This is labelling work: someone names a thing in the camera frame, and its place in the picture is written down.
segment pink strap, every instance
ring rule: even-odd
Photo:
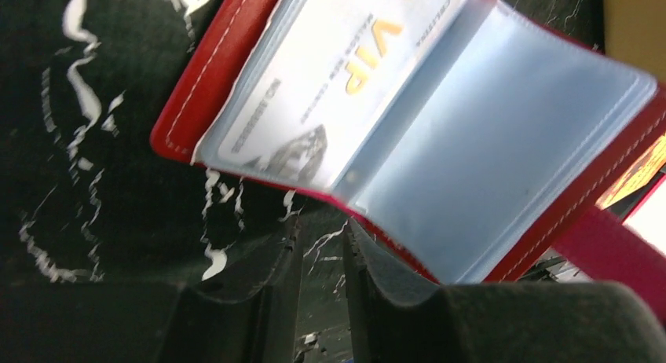
[[[554,248],[589,277],[627,285],[666,322],[666,257],[613,214],[593,207]]]

